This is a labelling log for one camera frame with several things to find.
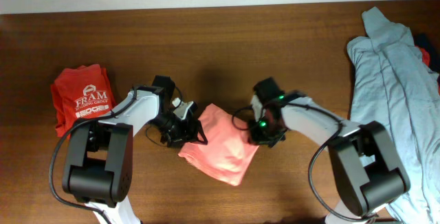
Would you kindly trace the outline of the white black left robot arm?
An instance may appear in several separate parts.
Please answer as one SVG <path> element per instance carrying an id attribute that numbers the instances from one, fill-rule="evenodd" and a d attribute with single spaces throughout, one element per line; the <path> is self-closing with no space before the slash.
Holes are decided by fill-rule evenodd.
<path id="1" fill-rule="evenodd" d="M 69 142 L 62 188 L 75 201 L 61 203 L 92 211 L 100 223 L 139 223 L 128 193 L 133 174 L 133 138 L 150 124 L 161 133 L 168 148 L 186 143 L 206 145 L 201 122 L 194 117 L 197 105 L 173 97 L 175 83 L 156 76 L 152 85 L 133 87 L 108 113 L 78 119 L 61 137 Z"/>

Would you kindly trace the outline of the salmon pink t-shirt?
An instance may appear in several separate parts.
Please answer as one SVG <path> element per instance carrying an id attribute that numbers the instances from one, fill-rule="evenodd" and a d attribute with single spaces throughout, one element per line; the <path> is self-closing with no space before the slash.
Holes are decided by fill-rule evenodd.
<path id="1" fill-rule="evenodd" d="M 187 143 L 178 156 L 218 181 L 239 186 L 259 148 L 249 143 L 247 124 L 215 104 L 203 110 L 199 121 L 208 143 Z"/>

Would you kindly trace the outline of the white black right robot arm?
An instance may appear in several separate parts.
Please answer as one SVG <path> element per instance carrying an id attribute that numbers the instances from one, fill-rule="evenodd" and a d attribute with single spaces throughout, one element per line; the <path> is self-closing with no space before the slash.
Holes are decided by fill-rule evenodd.
<path id="1" fill-rule="evenodd" d="M 273 147 L 296 131 L 319 145 L 308 166 L 308 182 L 320 204 L 336 220 L 372 223 L 378 210 L 410 190 L 410 179 L 388 131 L 381 123 L 353 122 L 322 108 L 301 91 L 284 92 L 272 77 L 255 84 L 248 122 L 250 143 Z M 318 156 L 327 150 L 341 199 L 330 208 L 313 183 Z"/>

